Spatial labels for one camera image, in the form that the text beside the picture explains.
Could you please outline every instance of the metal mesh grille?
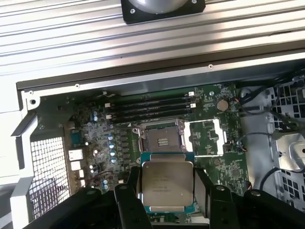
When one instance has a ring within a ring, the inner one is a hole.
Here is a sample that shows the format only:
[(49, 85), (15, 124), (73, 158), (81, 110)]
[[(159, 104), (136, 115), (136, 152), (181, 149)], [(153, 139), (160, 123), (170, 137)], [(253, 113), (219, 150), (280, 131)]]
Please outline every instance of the metal mesh grille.
[[(281, 86), (278, 93), (274, 88), (274, 95), (271, 95), (272, 104), (277, 96), (280, 96), (279, 103), (273, 110), (286, 117), (304, 121), (305, 118), (305, 91), (304, 80), (291, 82)], [(274, 117), (274, 127), (277, 130), (286, 130), (283, 122)], [(280, 190), (284, 201), (299, 210), (305, 209), (305, 174), (296, 174), (282, 170), (280, 173)]]
[(31, 142), (31, 151), (34, 179), (29, 192), (37, 219), (68, 198), (70, 191), (62, 138)]

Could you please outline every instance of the cable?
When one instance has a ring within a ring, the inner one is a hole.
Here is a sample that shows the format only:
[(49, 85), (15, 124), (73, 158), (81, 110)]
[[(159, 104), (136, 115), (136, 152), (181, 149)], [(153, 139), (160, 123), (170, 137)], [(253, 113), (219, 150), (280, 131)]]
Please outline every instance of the cable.
[(102, 175), (102, 174), (104, 174), (104, 173), (112, 173), (112, 174), (113, 174), (113, 171), (102, 171), (102, 172), (100, 172), (100, 173), (94, 175), (92, 178), (88, 179), (86, 182), (87, 182), (87, 183), (90, 183), (92, 180), (94, 180), (95, 178), (97, 178), (98, 176), (100, 176), (100, 175)]
[(276, 97), (276, 100), (274, 102), (274, 104), (270, 107), (266, 107), (264, 108), (263, 111), (260, 111), (260, 112), (250, 112), (250, 111), (247, 111), (241, 104), (241, 101), (237, 98), (235, 98), (235, 100), (237, 101), (237, 103), (239, 104), (239, 107), (242, 109), (242, 111), (244, 111), (246, 114), (248, 115), (262, 115), (264, 113), (267, 113), (267, 112), (271, 112), (272, 109), (278, 104), (278, 102), (280, 101), (280, 85), (278, 84), (276, 86), (277, 88), (277, 97)]
[(241, 143), (242, 140), (245, 138), (245, 137), (248, 137), (250, 135), (266, 135), (268, 137), (272, 136), (272, 134), (269, 134), (269, 133), (265, 133), (265, 132), (252, 132), (252, 133), (248, 133), (248, 134), (245, 134), (243, 136), (241, 136), (239, 139), (238, 139), (238, 142)]
[(279, 168), (277, 167), (274, 167), (272, 169), (270, 169), (266, 174), (265, 176), (263, 177), (263, 179), (261, 180), (261, 183), (259, 184), (259, 190), (263, 190), (263, 187), (264, 187), (264, 184), (266, 182), (266, 180), (273, 174), (275, 173), (276, 171), (280, 170)]
[(283, 124), (290, 129), (289, 131), (300, 131), (302, 129), (302, 127), (300, 127), (302, 123), (294, 118), (285, 117), (284, 115), (275, 111), (270, 111), (270, 114), (272, 114), (278, 120), (281, 120)]
[(265, 132), (252, 132), (252, 133), (248, 133), (248, 134), (245, 134), (243, 136), (241, 136), (238, 141), (237, 141), (237, 145), (240, 146), (241, 150), (243, 150), (244, 152), (247, 152), (247, 149), (244, 148), (243, 144), (242, 144), (242, 140), (245, 138), (245, 137), (248, 137), (250, 135), (266, 135), (268, 137), (272, 136), (272, 134), (269, 134), (269, 133), (265, 133)]
[[(259, 190), (263, 190), (264, 184), (266, 182), (266, 180), (276, 171), (281, 170), (280, 168), (274, 167), (272, 169), (270, 169), (265, 176), (263, 177), (263, 179), (261, 180), (261, 183), (259, 184)], [(293, 170), (287, 170), (288, 172), (291, 173), (305, 173), (305, 169), (302, 169), (300, 171), (293, 171)]]
[(239, 102), (241, 105), (244, 105), (244, 104), (252, 101), (253, 99), (255, 99), (261, 92), (265, 91), (269, 87), (273, 87), (274, 85), (288, 83), (291, 81), (292, 78), (294, 78), (298, 75), (300, 76), (304, 73), (305, 73), (304, 67), (301, 67), (292, 72), (289, 72), (288, 74), (285, 74), (284, 76), (278, 77), (278, 78), (270, 81), (270, 83), (266, 83), (266, 85), (259, 87), (258, 89), (252, 91), (251, 93), (246, 94), (244, 97), (239, 99)]

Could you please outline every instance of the motherboard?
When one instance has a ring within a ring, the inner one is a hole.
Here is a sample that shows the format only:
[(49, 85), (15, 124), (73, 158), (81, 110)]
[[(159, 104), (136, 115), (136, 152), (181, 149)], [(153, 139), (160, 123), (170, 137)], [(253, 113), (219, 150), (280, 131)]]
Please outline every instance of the motherboard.
[(79, 103), (71, 148), (86, 148), (86, 185), (107, 192), (126, 182), (142, 152), (195, 152), (196, 167), (242, 195), (248, 171), (235, 97), (234, 84), (215, 84), (129, 96), (101, 92)]

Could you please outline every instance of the capacitor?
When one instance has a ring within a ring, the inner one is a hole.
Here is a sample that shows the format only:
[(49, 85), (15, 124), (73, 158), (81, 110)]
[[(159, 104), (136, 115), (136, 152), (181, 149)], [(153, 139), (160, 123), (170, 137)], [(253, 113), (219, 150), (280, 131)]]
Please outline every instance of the capacitor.
[(229, 103), (224, 99), (218, 100), (216, 103), (216, 108), (221, 112), (225, 112), (229, 109)]
[(96, 169), (97, 169), (97, 166), (96, 166), (96, 165), (90, 165), (90, 166), (89, 166), (89, 169), (96, 170)]

